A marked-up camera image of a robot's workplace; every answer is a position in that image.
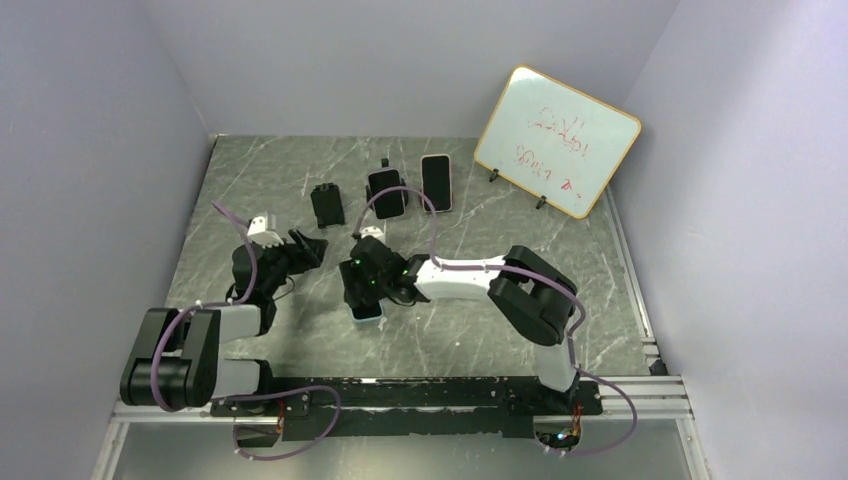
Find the blue cased phone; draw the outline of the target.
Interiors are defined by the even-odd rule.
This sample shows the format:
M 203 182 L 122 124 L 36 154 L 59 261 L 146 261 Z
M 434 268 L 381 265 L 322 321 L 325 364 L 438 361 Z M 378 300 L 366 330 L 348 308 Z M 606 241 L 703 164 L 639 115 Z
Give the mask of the blue cased phone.
M 350 315 L 353 322 L 357 324 L 379 321 L 384 316 L 384 307 L 381 302 L 351 307 Z

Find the black folding phone stand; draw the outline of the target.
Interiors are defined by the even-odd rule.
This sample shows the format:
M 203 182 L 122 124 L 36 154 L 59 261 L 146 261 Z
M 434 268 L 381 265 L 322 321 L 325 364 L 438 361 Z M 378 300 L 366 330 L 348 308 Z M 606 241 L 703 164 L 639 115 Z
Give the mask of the black folding phone stand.
M 335 183 L 316 185 L 310 199 L 319 229 L 346 224 L 340 189 Z

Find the white cased phone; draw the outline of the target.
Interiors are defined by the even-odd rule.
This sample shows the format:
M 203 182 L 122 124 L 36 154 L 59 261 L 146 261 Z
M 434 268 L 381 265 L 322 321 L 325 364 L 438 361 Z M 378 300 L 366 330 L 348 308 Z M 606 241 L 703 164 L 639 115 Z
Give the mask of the white cased phone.
M 422 192 L 435 212 L 453 208 L 451 159 L 447 154 L 426 155 L 421 158 Z

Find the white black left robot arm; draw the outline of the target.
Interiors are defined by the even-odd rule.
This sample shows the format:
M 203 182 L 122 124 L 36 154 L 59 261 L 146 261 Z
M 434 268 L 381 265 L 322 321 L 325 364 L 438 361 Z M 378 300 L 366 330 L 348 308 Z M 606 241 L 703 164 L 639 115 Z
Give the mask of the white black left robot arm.
M 293 276 L 321 266 L 327 240 L 306 237 L 296 229 L 289 236 L 277 246 L 252 243 L 233 251 L 234 282 L 225 301 L 183 311 L 147 310 L 119 383 L 124 404 L 177 411 L 236 396 L 251 415 L 273 409 L 277 388 L 269 382 L 269 363 L 225 359 L 220 347 L 267 334 L 277 311 L 278 289 Z

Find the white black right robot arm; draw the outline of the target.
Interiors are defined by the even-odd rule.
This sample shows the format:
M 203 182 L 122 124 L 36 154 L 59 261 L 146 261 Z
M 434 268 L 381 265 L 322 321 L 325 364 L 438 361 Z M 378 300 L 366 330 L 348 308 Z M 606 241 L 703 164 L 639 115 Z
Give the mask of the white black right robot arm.
M 371 319 L 389 300 L 403 306 L 473 300 L 495 306 L 533 344 L 539 398 L 562 414 L 578 399 L 573 333 L 585 318 L 576 285 L 537 253 L 513 246 L 488 259 L 445 259 L 434 253 L 404 257 L 373 236 L 360 237 L 340 262 L 344 301 L 356 319 Z

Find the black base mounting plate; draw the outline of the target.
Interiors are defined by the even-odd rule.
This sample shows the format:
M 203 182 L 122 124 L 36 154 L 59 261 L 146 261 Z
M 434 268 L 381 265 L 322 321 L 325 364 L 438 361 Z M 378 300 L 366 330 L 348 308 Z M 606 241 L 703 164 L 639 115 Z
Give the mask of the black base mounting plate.
M 530 439 L 538 417 L 596 416 L 599 386 L 560 393 L 534 376 L 371 379 L 276 377 L 259 395 L 217 400 L 215 418 L 282 427 L 286 441 L 333 437 L 500 434 Z

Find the yellow framed whiteboard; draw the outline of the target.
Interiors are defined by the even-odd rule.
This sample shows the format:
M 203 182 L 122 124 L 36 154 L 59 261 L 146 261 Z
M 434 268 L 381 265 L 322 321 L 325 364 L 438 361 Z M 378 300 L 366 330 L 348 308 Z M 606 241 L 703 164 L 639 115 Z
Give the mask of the yellow framed whiteboard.
M 526 65 L 490 115 L 474 160 L 563 213 L 593 209 L 641 133 L 639 119 Z

